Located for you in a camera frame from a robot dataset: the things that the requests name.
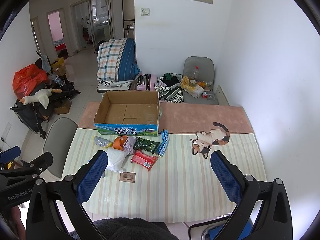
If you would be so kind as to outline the white plastic pouch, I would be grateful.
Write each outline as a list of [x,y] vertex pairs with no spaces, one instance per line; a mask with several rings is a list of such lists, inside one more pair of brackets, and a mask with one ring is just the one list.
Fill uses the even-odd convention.
[[106,169],[112,172],[123,173],[122,165],[127,157],[127,153],[115,148],[107,148],[105,152],[108,158]]

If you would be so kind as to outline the red packet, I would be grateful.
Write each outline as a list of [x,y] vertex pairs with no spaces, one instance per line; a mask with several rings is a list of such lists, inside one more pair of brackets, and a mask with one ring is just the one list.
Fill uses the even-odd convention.
[[140,150],[136,150],[130,160],[130,163],[139,164],[149,171],[157,160],[157,156],[150,156],[141,152]]

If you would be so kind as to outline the orange plastic bag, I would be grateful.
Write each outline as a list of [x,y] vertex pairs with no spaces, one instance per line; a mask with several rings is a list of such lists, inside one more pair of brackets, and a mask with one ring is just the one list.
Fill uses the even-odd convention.
[[29,96],[39,84],[48,82],[47,73],[35,64],[30,64],[15,73],[12,87],[18,100],[20,100],[24,96]]

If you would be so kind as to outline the lilac cloth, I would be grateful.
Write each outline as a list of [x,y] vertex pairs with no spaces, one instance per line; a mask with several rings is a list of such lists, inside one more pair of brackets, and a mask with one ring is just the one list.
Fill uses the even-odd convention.
[[123,151],[126,152],[128,155],[133,155],[135,153],[134,145],[137,141],[136,137],[129,136],[125,140],[123,144]]

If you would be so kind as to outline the small cardboard box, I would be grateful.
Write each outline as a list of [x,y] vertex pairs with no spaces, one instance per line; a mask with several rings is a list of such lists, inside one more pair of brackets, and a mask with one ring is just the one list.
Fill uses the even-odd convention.
[[70,111],[70,108],[71,108],[71,101],[66,99],[66,100],[63,100],[61,102],[57,102],[54,106],[54,112],[57,114],[57,115],[61,115],[61,114],[68,114],[69,111]]

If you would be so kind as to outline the orange snack packet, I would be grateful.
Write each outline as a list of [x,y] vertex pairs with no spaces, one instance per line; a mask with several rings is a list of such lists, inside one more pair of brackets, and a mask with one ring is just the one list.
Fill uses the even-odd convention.
[[124,151],[127,139],[128,139],[127,135],[116,137],[116,139],[113,142],[112,147],[116,150]]

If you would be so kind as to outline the green wipes packet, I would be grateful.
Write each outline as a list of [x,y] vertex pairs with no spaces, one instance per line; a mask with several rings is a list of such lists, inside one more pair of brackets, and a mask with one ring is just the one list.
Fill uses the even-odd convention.
[[155,142],[152,140],[143,139],[141,137],[138,137],[133,148],[135,150],[145,150],[149,153],[154,154],[159,145],[160,145],[160,142]]

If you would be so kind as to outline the wall switch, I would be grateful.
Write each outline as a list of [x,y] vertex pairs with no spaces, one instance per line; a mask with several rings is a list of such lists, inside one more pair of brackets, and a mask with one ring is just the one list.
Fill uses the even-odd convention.
[[150,9],[149,8],[141,8],[140,15],[142,17],[150,16]]

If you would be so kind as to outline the silver yellow scrub sponge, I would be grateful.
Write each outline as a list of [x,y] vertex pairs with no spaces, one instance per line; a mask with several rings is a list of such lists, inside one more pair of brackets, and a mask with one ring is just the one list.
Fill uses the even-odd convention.
[[113,142],[102,137],[94,136],[94,143],[101,148],[109,148],[113,146]]

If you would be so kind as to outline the blue yellow packet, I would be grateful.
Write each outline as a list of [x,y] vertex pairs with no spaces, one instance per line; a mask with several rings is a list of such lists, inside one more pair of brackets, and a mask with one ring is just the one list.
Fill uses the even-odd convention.
[[169,131],[167,129],[164,129],[160,132],[160,134],[162,141],[157,147],[156,154],[160,157],[163,157],[169,144]]

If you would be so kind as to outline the pink suitcase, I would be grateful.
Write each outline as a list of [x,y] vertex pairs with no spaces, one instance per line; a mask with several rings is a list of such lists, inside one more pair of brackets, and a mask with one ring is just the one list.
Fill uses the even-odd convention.
[[152,74],[143,74],[140,75],[137,79],[137,90],[155,90],[155,82],[157,77]]

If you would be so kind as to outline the clear plastic bottle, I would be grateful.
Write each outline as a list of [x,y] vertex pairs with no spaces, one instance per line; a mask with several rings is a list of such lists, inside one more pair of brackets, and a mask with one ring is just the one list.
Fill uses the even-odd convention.
[[193,81],[193,83],[198,83],[198,81],[199,81],[199,67],[198,66],[195,66],[191,80]]

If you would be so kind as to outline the patterned bag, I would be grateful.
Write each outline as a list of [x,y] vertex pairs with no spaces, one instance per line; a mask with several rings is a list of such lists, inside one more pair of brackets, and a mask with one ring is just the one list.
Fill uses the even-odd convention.
[[183,103],[184,97],[180,83],[183,78],[181,74],[165,73],[157,78],[154,87],[163,102]]

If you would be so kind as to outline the plaid folded bedding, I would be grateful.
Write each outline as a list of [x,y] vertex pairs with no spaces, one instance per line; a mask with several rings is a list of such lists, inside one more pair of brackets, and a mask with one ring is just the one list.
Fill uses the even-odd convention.
[[99,45],[97,55],[99,81],[130,81],[140,73],[136,43],[132,38],[116,38]]

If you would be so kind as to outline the black fleece clothing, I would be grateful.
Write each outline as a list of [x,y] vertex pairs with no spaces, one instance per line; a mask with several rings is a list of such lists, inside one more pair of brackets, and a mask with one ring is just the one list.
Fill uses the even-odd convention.
[[148,222],[141,218],[109,218],[93,222],[105,239],[178,239],[165,223]]

